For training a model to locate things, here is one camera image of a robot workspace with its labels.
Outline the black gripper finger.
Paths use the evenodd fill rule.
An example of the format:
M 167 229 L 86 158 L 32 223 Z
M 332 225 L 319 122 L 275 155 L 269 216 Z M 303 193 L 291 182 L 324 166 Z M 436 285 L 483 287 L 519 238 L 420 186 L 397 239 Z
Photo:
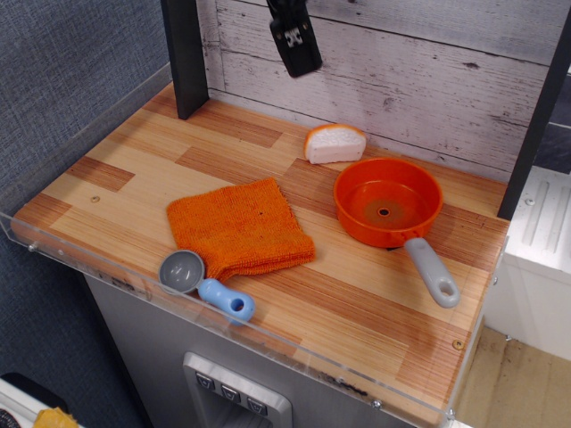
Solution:
M 267 1 L 272 21 L 271 35 L 292 78 L 322 67 L 322 58 L 310 21 L 306 1 Z

